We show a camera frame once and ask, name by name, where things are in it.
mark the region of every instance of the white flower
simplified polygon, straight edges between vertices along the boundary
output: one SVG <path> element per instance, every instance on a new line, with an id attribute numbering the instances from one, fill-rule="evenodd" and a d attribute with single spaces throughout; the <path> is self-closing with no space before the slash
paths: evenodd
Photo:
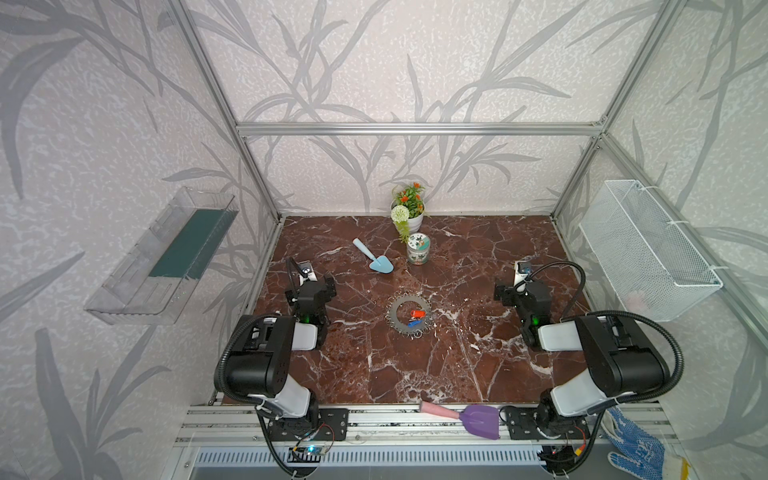
<path id="1" fill-rule="evenodd" d="M 404 222 L 408 220 L 408 217 L 410 217 L 411 214 L 408 212 L 408 207 L 405 205 L 397 205 L 395 208 L 392 208 L 392 221 L 394 222 Z"/>

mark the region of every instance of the pink handle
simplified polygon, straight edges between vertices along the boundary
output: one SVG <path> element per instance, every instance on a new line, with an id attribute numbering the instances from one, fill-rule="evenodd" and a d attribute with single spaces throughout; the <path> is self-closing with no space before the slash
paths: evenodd
<path id="1" fill-rule="evenodd" d="M 440 405 L 435 405 L 434 403 L 430 402 L 422 402 L 422 404 L 419 406 L 419 411 L 422 413 L 430 413 L 432 415 L 458 420 L 458 412 L 455 410 L 447 409 L 446 407 L 441 407 Z"/>

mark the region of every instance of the white mesh basket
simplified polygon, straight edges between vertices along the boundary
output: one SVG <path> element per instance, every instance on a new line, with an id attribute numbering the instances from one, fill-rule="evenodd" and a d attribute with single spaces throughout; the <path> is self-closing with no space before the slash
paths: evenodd
<path id="1" fill-rule="evenodd" d="M 608 180 L 579 226 L 627 311 L 669 321 L 723 282 L 637 180 Z"/>

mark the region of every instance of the brown marble tabletop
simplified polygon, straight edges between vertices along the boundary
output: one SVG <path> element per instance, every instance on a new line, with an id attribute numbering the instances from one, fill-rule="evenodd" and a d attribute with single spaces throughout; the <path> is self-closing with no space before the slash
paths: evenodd
<path id="1" fill-rule="evenodd" d="M 320 403 L 537 402 L 542 390 L 584 369 L 580 352 L 529 350 L 514 309 L 493 300 L 494 278 L 511 281 L 515 260 L 536 268 L 565 259 L 549 217 L 428 217 L 420 231 L 432 245 L 428 263 L 414 266 L 388 217 L 286 219 L 255 313 L 288 312 L 286 257 L 334 276 L 325 345 L 291 356 L 291 375 Z M 372 271 L 355 237 L 395 270 Z M 577 277 L 556 267 L 538 278 L 550 286 L 557 319 Z M 431 303 L 435 327 L 420 339 L 386 322 L 389 302 L 404 293 Z M 586 308 L 581 297 L 573 313 Z"/>

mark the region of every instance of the potted plant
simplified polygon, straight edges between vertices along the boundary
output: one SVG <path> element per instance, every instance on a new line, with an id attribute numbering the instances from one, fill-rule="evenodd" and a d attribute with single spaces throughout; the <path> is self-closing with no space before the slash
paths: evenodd
<path id="1" fill-rule="evenodd" d="M 424 200 L 422 194 L 424 187 L 414 182 L 405 188 L 392 190 L 392 221 L 400 234 L 400 240 L 405 243 L 411 233 L 416 233 L 422 226 L 424 219 Z"/>

